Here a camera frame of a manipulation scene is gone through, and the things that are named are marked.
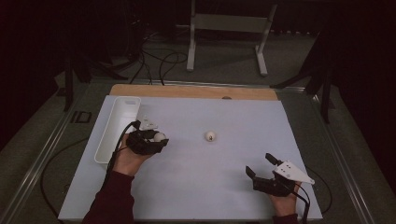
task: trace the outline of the table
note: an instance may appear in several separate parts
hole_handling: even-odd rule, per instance
[[[155,120],[170,138],[161,154],[145,162],[133,182],[136,220],[268,219],[274,213],[272,205],[265,194],[252,189],[245,165],[258,175],[272,177],[274,167],[263,158],[268,151],[304,169],[282,104],[272,90],[115,85],[104,101],[59,219],[81,220],[103,182],[105,169],[94,162],[93,155],[117,95],[141,97],[139,113]],[[232,100],[221,100],[224,96]],[[221,116],[210,119],[212,109],[203,111],[206,106]],[[207,125],[222,127],[217,130],[217,141],[210,144],[197,137]],[[244,140],[244,134],[252,138]],[[311,186],[304,188],[311,199],[308,218],[321,218]],[[303,208],[299,202],[299,214]]]
[[[196,29],[251,32],[262,34],[262,41],[260,42],[260,45],[256,46],[256,57],[260,68],[260,74],[264,77],[267,76],[268,72],[262,51],[270,32],[276,7],[277,4],[273,3],[267,18],[202,14],[195,12],[195,0],[191,0],[190,46],[187,70],[193,71],[194,69]]]

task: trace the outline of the dark background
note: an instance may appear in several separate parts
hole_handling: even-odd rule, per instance
[[[268,7],[261,1],[198,1],[197,10],[260,16]],[[356,120],[389,184],[395,158],[395,31],[392,1],[289,1],[279,4],[276,34],[287,31],[318,35],[305,64],[332,65],[332,84]],[[0,148],[58,90],[54,77],[64,70],[65,46],[71,44],[94,60],[111,62],[124,53],[125,1],[27,0],[0,3],[0,68],[2,137]],[[130,1],[137,17],[150,29],[174,36],[176,24],[189,24],[190,1]],[[138,45],[131,51],[138,50]]]

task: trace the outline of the white metal stand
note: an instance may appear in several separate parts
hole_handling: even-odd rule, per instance
[[[193,71],[195,58],[195,30],[221,30],[221,31],[237,31],[237,32],[251,32],[262,34],[262,42],[256,46],[257,62],[260,68],[260,74],[267,76],[267,68],[265,60],[262,55],[265,42],[275,15],[277,5],[272,5],[270,13],[267,18],[258,17],[241,17],[241,16],[225,16],[195,13],[195,0],[191,0],[191,26],[190,26],[190,47],[187,60],[187,70]]]

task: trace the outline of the hand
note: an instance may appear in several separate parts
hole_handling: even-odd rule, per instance
[[[301,182],[296,182],[294,192],[298,192]],[[296,213],[297,196],[289,194],[286,197],[276,197],[269,194],[270,200],[275,208],[277,217],[285,217]]]
[[[120,151],[117,153],[113,171],[124,175],[134,176],[136,175],[142,163],[152,155],[139,155],[134,153],[126,146],[126,140],[128,139],[128,136],[129,134],[127,133],[122,137]]]

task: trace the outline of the sleeve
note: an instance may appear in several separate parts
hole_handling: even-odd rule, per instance
[[[284,217],[273,217],[274,224],[298,224],[297,214]]]
[[[83,224],[134,223],[134,198],[131,195],[133,176],[112,171],[105,187],[96,193]]]

